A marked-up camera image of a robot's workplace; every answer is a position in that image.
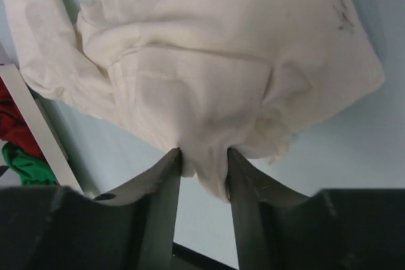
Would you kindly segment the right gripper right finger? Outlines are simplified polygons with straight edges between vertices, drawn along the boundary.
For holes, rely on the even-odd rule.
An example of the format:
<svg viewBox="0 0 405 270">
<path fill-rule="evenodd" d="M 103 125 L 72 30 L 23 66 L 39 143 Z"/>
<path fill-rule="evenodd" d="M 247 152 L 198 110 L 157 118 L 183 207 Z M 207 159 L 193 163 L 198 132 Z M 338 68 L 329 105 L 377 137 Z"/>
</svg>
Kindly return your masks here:
<svg viewBox="0 0 405 270">
<path fill-rule="evenodd" d="M 277 212 L 312 201 L 252 165 L 238 150 L 227 151 L 227 187 L 240 269 L 312 269 L 311 252 L 288 253 L 278 234 Z"/>
</svg>

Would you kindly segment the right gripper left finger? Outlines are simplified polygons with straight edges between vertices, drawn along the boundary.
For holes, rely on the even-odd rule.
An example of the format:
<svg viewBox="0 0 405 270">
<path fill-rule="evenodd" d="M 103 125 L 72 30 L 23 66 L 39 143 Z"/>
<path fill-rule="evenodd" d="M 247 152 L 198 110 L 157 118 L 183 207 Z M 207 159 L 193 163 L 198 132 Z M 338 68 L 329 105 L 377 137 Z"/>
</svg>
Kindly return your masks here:
<svg viewBox="0 0 405 270">
<path fill-rule="evenodd" d="M 156 164 L 94 200 L 132 208 L 124 269 L 169 269 L 182 172 L 182 153 L 171 149 Z"/>
</svg>

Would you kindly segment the green t shirt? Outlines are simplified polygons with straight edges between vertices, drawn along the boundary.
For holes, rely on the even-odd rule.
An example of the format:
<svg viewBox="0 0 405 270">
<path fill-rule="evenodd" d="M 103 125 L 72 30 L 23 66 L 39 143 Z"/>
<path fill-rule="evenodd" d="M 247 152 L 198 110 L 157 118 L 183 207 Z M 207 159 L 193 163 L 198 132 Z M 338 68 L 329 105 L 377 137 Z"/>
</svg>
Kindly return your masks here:
<svg viewBox="0 0 405 270">
<path fill-rule="evenodd" d="M 47 162 L 6 143 L 2 148 L 6 165 L 20 178 L 22 185 L 57 185 L 58 181 Z"/>
</svg>

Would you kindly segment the cream white t shirt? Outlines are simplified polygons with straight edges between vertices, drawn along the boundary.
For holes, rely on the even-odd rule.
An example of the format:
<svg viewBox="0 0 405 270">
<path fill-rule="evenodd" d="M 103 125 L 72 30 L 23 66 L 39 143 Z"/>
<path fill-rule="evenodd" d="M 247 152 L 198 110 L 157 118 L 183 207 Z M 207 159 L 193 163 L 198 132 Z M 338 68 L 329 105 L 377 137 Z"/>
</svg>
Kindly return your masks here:
<svg viewBox="0 0 405 270">
<path fill-rule="evenodd" d="M 27 85 L 184 157 L 229 200 L 227 150 L 274 162 L 384 81 L 352 0 L 3 0 Z"/>
</svg>

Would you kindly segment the dark red t shirt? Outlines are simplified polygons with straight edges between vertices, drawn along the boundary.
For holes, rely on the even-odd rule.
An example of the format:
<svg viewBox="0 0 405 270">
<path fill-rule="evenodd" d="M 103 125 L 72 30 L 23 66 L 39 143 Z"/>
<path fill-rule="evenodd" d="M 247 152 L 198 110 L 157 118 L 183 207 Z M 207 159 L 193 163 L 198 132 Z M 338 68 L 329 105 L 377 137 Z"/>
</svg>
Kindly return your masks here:
<svg viewBox="0 0 405 270">
<path fill-rule="evenodd" d="M 39 145 L 3 80 L 1 80 L 1 140 L 11 142 L 26 154 L 45 161 Z"/>
</svg>

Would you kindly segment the cream plastic tray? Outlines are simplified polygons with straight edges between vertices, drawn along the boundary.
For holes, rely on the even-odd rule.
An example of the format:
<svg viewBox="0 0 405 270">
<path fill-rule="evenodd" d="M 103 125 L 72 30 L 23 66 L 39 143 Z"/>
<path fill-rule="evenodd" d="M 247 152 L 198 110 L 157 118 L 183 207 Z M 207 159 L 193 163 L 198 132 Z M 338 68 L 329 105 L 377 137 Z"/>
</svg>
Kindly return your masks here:
<svg viewBox="0 0 405 270">
<path fill-rule="evenodd" d="M 17 67 L 13 64 L 2 65 L 1 78 L 59 184 L 70 186 L 86 197 L 93 199 L 94 194 L 89 190 L 83 190 L 80 186 L 47 121 L 43 117 L 38 103 L 30 93 Z"/>
</svg>

